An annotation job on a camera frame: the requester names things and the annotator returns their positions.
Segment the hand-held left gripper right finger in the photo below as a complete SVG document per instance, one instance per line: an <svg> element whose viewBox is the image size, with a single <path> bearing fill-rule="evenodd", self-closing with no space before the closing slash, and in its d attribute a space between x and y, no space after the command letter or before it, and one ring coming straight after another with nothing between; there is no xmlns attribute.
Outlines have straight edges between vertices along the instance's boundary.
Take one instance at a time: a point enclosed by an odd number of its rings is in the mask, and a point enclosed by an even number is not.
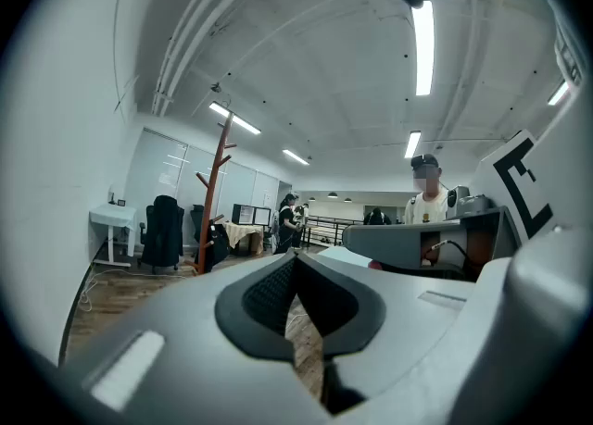
<svg viewBox="0 0 593 425"><path fill-rule="evenodd" d="M335 417L448 417L477 355L468 325L478 308L477 283L382 272L323 255L299 254L305 296L337 292L358 302L351 326L374 336L360 350L334 356L323 400Z"/></svg>

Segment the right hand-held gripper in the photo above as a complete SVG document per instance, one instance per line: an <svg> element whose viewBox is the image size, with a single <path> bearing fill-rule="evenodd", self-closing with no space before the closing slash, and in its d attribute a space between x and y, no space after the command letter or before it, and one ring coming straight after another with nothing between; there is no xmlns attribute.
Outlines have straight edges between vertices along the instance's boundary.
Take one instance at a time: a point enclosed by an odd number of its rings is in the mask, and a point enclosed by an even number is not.
<svg viewBox="0 0 593 425"><path fill-rule="evenodd" d="M540 138L520 131L484 158L470 194L491 207L443 222L349 226L342 245L398 269L420 269L423 257L475 274L556 228L593 237L593 89L572 96Z"/></svg>

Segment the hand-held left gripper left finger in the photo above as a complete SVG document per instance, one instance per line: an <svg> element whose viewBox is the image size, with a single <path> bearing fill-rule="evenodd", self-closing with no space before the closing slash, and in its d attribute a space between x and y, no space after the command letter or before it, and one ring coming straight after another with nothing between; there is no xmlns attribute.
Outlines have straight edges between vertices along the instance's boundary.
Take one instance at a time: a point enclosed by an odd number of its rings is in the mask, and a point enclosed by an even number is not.
<svg viewBox="0 0 593 425"><path fill-rule="evenodd" d="M229 284L275 256L159 290L98 333L62 369L92 425L325 425L332 418L286 362L247 356L220 331Z"/></svg>

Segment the brown wooden stand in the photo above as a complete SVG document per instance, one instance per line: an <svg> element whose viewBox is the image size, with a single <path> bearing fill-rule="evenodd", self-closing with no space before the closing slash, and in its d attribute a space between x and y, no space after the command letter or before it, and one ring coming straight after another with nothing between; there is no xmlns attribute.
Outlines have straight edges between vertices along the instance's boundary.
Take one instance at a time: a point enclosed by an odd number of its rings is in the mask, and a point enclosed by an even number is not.
<svg viewBox="0 0 593 425"><path fill-rule="evenodd" d="M203 275L206 273L206 268L205 268L206 253L207 253L207 250L213 245L213 242L208 240L208 231L209 231L210 222L211 221L215 222L218 219L222 219L222 216L219 216L219 217L213 219L210 215L211 215L212 202L213 202L214 192L215 192L220 168L232 158L231 155L225 156L224 151L226 149L232 149L232 148L236 147L236 144L228 144L227 143L228 135L229 135L230 129L233 124L233 117L234 117L234 113L233 113L233 111L230 111L224 124L220 124L220 126L222 127L221 136L219 139L217 151L215 153L215 156L214 156L214 159L213 159L213 162L211 165L211 171L210 171L208 180L206 180L204 178L204 176L201 175L200 173L196 174L196 177L206 187L207 191L206 191L206 197L205 197L204 209L203 209L203 215L202 215L202 221L201 221L201 227L200 227L200 237L199 237L199 242L198 242L197 261L196 262L192 262L192 261L184 262L185 265L188 265L193 269L195 276L200 276L200 275Z"/></svg>

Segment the pale blue table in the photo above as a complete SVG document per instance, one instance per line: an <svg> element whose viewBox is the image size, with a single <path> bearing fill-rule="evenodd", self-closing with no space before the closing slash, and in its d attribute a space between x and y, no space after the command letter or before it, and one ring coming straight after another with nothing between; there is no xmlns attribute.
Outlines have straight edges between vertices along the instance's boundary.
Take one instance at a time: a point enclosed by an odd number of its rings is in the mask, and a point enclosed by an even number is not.
<svg viewBox="0 0 593 425"><path fill-rule="evenodd" d="M346 249L344 246L331 246L325 248L319 253L319 255L340 262L357 265L363 268L367 268L368 265L372 262L370 258L353 253Z"/></svg>

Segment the black metal railing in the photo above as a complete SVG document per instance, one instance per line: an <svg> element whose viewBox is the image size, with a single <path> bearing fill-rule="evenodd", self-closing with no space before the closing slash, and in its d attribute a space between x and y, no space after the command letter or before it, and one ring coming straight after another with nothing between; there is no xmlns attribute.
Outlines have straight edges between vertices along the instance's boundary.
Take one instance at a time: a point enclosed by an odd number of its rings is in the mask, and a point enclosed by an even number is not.
<svg viewBox="0 0 593 425"><path fill-rule="evenodd" d="M310 216L302 233L302 242L305 245L339 246L343 243L346 228L362 224L362 220Z"/></svg>

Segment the black office chair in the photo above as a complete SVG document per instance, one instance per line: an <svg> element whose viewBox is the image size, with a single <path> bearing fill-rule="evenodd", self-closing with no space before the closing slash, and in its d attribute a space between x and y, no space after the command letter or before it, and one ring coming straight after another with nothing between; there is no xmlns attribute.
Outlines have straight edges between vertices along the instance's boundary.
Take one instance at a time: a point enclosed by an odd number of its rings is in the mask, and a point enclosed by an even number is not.
<svg viewBox="0 0 593 425"><path fill-rule="evenodd" d="M183 255L184 210L175 198L159 195L145 213L146 222L140 223L140 243L144 250L138 266L146 264L153 274L161 268L177 270Z"/></svg>
<svg viewBox="0 0 593 425"><path fill-rule="evenodd" d="M194 239L197 243L200 241L203 213L202 205L193 205L193 209L190 211L190 218L194 225Z"/></svg>

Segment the white desk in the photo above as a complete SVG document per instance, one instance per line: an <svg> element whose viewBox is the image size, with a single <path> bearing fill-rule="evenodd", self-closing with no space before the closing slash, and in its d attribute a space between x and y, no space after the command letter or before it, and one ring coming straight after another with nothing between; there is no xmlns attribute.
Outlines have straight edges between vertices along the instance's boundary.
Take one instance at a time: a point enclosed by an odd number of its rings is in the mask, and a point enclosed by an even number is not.
<svg viewBox="0 0 593 425"><path fill-rule="evenodd" d="M137 210L130 206L112 205L109 203L95 207L89 211L89 220L93 224L107 227L107 258L99 258L96 264L128 269L132 266L129 261L133 258L136 229L139 227L137 221ZM115 230L125 230L127 234L128 261L117 261L115 258Z"/></svg>

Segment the table with yellow cloth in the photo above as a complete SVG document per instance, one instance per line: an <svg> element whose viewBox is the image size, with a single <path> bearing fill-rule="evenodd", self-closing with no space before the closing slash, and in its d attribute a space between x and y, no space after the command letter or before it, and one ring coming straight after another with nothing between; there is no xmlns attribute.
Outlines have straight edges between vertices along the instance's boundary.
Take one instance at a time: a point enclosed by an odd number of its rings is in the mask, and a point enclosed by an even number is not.
<svg viewBox="0 0 593 425"><path fill-rule="evenodd" d="M235 249L240 241L246 237L250 238L249 249L255 255L260 255L263 248L264 229L259 225L239 225L227 221L222 224L226 230L229 246Z"/></svg>

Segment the grey window blinds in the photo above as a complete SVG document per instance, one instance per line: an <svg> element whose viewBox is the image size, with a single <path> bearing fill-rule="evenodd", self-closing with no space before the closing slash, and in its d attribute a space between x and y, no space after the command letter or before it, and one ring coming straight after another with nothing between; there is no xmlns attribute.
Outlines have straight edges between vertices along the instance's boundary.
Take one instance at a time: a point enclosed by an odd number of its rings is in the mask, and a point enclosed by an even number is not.
<svg viewBox="0 0 593 425"><path fill-rule="evenodd" d="M162 194L177 200L184 210L183 247L196 248L196 227L190 212L206 199L206 187L197 178L209 178L214 155L181 143L155 131L144 129L133 152L127 175L124 200L137 209L138 219L146 220L145 208ZM258 170L229 161L221 167L213 196L211 215L231 218L235 204L273 208L280 181Z"/></svg>

